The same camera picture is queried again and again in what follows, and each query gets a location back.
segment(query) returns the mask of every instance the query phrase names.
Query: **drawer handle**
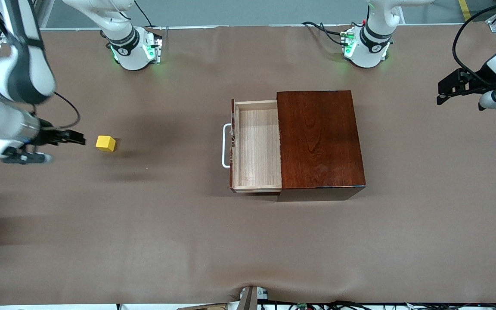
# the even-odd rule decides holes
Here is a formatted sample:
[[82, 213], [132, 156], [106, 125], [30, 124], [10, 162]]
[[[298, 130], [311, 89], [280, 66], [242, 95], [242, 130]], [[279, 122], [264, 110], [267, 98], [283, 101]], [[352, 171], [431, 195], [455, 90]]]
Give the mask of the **drawer handle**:
[[231, 125], [232, 125], [231, 123], [223, 125], [223, 140], [221, 144], [221, 165], [227, 169], [229, 169], [231, 166], [225, 163], [225, 135], [226, 135], [226, 128]]

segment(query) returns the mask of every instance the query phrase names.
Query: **yellow cube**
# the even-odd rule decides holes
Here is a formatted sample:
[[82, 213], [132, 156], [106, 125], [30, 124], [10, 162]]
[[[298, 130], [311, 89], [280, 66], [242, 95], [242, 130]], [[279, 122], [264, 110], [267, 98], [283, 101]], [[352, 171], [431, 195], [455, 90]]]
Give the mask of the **yellow cube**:
[[114, 152], [114, 147], [116, 146], [116, 140], [111, 136], [99, 136], [97, 138], [97, 144], [95, 147], [103, 152]]

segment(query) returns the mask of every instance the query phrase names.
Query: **dark wooden box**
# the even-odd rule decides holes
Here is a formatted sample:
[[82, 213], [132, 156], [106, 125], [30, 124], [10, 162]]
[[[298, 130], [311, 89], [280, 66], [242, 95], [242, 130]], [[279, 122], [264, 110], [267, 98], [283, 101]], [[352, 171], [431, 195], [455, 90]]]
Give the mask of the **dark wooden box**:
[[365, 188], [351, 91], [232, 101], [230, 187], [279, 201], [346, 200]]

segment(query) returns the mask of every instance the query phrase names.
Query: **black cable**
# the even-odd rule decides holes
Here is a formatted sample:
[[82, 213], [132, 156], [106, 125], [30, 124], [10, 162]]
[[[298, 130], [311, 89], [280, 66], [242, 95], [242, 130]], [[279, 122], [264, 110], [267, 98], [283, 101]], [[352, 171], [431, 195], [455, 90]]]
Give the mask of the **black cable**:
[[450, 306], [449, 304], [414, 303], [413, 306], [419, 307], [419, 308], [413, 308], [413, 310], [459, 310], [460, 308], [471, 306], [471, 304], [461, 304], [460, 306]]
[[329, 37], [330, 41], [332, 41], [332, 42], [334, 42], [334, 43], [336, 43], [336, 44], [338, 44], [338, 45], [342, 45], [343, 47], [347, 47], [347, 46], [348, 46], [348, 44], [347, 44], [347, 43], [345, 43], [345, 42], [338, 42], [338, 41], [336, 41], [335, 39], [333, 39], [333, 38], [329, 35], [329, 32], [325, 29], [325, 26], [324, 26], [322, 23], [320, 24], [320, 26], [321, 26], [321, 27], [325, 30], [325, 34], [326, 34], [326, 36], [327, 36], [327, 37]]
[[465, 65], [464, 63], [462, 63], [462, 61], [459, 59], [458, 55], [456, 54], [456, 45], [459, 41], [459, 37], [462, 33], [462, 30], [464, 30], [464, 28], [471, 23], [472, 20], [476, 19], [477, 16], [480, 16], [482, 14], [484, 14], [485, 12], [489, 12], [491, 10], [494, 10], [496, 9], [496, 5], [494, 6], [490, 6], [488, 8], [485, 8], [479, 12], [477, 12], [476, 14], [472, 15], [470, 18], [468, 18], [468, 20], [466, 20], [464, 22], [464, 24], [462, 24], [462, 26], [460, 26], [460, 29], [459, 31], [457, 32], [457, 34], [455, 35], [455, 39], [453, 40], [453, 58], [455, 59], [456, 63], [458, 63], [458, 65], [460, 65], [464, 70], [466, 70], [468, 73], [470, 73], [472, 76], [474, 76], [476, 79], [480, 80], [480, 82], [484, 83], [485, 85], [488, 85], [490, 86], [491, 83], [488, 82], [488, 81], [485, 81], [484, 79], [482, 79], [480, 76], [478, 76], [478, 74], [472, 70], [470, 70], [470, 68], [467, 67], [467, 65]]
[[313, 27], [315, 27], [315, 28], [317, 28], [317, 29], [319, 29], [319, 30], [321, 30], [321, 31], [324, 31], [324, 32], [326, 32], [326, 33], [330, 33], [330, 34], [333, 34], [333, 35], [340, 35], [340, 33], [337, 33], [337, 32], [335, 32], [335, 31], [326, 30], [325, 28], [322, 28], [321, 26], [319, 26], [319, 25], [317, 25], [317, 24], [315, 24], [315, 23], [313, 23], [313, 22], [303, 22], [303, 23], [301, 23], [301, 24], [302, 24], [302, 25], [306, 25], [306, 26], [307, 26], [307, 25], [311, 25], [311, 26], [313, 26]]
[[371, 310], [370, 308], [367, 308], [362, 304], [357, 304], [357, 302], [352, 302], [352, 301], [335, 301], [331, 304], [333, 304], [335, 307], [340, 306], [339, 309], [346, 307], [346, 308], [350, 308], [351, 310], [357, 310], [356, 308], [361, 308], [364, 310]]
[[135, 5], [137, 6], [137, 8], [141, 11], [141, 13], [143, 13], [143, 16], [145, 16], [146, 18], [146, 21], [148, 22], [148, 26], [146, 27], [154, 27], [154, 25], [150, 22], [150, 19], [148, 19], [148, 17], [146, 16], [146, 14], [144, 13], [143, 9], [139, 6], [139, 4], [137, 3], [136, 0], [134, 0], [134, 3]]
[[37, 115], [37, 106], [33, 103], [30, 103], [32, 105], [32, 115]]
[[125, 18], [126, 20], [131, 20], [128, 16], [124, 15], [122, 11], [118, 11], [118, 13], [122, 15], [122, 17]]
[[79, 121], [81, 120], [81, 115], [79, 114], [79, 111], [77, 110], [77, 108], [72, 104], [72, 102], [70, 102], [67, 98], [65, 98], [63, 95], [59, 94], [58, 92], [55, 92], [55, 95], [61, 97], [62, 100], [65, 100], [65, 102], [67, 104], [69, 104], [76, 112], [76, 120], [73, 123], [70, 123], [70, 124], [65, 125], [65, 126], [59, 126], [58, 128], [66, 129], [66, 128], [71, 128], [71, 127], [77, 125], [79, 123]]

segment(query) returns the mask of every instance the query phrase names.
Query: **table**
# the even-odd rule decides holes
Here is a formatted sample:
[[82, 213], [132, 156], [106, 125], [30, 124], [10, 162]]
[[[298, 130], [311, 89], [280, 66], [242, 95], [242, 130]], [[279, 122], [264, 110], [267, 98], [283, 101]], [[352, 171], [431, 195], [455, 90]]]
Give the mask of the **table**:
[[[479, 96], [435, 105], [457, 29], [400, 26], [374, 69], [315, 29], [170, 30], [162, 64], [138, 72], [96, 31], [44, 33], [88, 145], [0, 163], [0, 304], [226, 302], [246, 285], [284, 301], [496, 302], [496, 111]], [[470, 67], [495, 52], [486, 24], [463, 33]], [[284, 90], [352, 91], [367, 182], [353, 199], [230, 191], [231, 99]], [[74, 117], [59, 98], [38, 111]]]

